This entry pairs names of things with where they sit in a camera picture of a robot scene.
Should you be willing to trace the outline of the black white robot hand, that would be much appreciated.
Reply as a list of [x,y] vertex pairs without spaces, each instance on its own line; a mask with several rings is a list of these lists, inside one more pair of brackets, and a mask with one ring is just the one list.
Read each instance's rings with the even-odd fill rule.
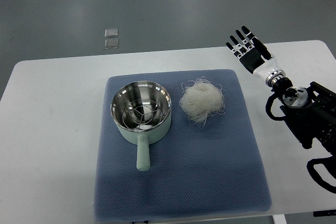
[[248,72],[262,78],[266,85],[271,87],[277,78],[286,76],[276,58],[246,26],[236,30],[226,46]]

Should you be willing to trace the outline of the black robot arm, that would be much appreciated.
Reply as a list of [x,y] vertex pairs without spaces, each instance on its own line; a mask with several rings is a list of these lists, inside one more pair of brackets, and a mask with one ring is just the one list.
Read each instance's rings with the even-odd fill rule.
[[313,139],[335,155],[335,93],[311,82],[303,88],[293,86],[281,74],[270,86],[273,94],[266,103],[266,113],[274,121],[284,121],[305,149],[312,148]]

